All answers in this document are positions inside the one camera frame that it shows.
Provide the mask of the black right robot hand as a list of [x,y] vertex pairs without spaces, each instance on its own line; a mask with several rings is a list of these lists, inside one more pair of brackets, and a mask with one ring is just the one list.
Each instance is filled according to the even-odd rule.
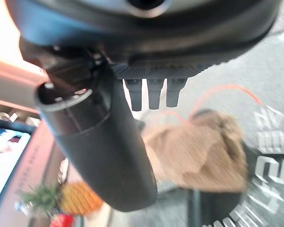
[[157,186],[132,113],[176,107],[188,78],[228,62],[272,28],[279,0],[8,0],[23,59],[48,83],[35,103],[64,155],[119,211],[153,204]]

